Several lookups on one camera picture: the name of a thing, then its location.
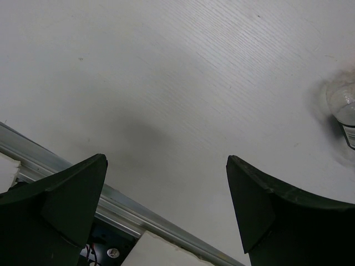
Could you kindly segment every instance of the bottle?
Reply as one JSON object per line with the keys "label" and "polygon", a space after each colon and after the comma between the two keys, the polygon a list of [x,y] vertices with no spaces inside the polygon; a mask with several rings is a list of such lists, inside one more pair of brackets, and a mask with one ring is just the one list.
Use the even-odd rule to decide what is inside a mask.
{"label": "bottle", "polygon": [[348,146],[355,150],[355,72],[344,72],[329,83],[326,98]]}

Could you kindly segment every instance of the bottle label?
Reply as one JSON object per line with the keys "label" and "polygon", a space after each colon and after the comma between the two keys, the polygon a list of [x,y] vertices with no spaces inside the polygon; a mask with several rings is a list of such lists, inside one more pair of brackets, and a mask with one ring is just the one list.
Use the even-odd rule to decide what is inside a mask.
{"label": "bottle label", "polygon": [[348,145],[355,149],[355,127],[342,125],[345,133],[346,142]]}

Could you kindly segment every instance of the silver metal frame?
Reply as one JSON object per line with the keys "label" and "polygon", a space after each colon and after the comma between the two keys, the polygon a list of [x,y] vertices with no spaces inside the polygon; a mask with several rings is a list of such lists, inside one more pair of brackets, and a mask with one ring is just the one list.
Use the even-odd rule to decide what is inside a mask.
{"label": "silver metal frame", "polygon": [[[1,122],[0,152],[21,162],[18,178],[27,182],[40,180],[72,165]],[[137,238],[150,231],[215,265],[243,266],[107,185],[103,187],[95,216]]]}

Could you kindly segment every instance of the barcode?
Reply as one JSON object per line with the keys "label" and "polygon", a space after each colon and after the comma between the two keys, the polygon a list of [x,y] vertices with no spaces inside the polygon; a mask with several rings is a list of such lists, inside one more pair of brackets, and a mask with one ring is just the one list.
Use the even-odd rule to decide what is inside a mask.
{"label": "barcode", "polygon": [[355,148],[355,127],[348,127],[343,125],[343,128],[350,146]]}

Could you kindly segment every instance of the white panel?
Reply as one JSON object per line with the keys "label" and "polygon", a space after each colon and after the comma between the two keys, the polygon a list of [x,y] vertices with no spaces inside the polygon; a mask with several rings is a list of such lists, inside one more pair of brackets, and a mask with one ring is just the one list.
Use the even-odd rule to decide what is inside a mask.
{"label": "white panel", "polygon": [[355,60],[350,0],[15,0],[0,9],[0,120],[238,259],[235,154],[353,202],[354,152],[321,89]]}
{"label": "white panel", "polygon": [[164,239],[145,232],[122,266],[213,266]]}
{"label": "white panel", "polygon": [[19,161],[0,153],[0,193],[7,192],[17,177]]}

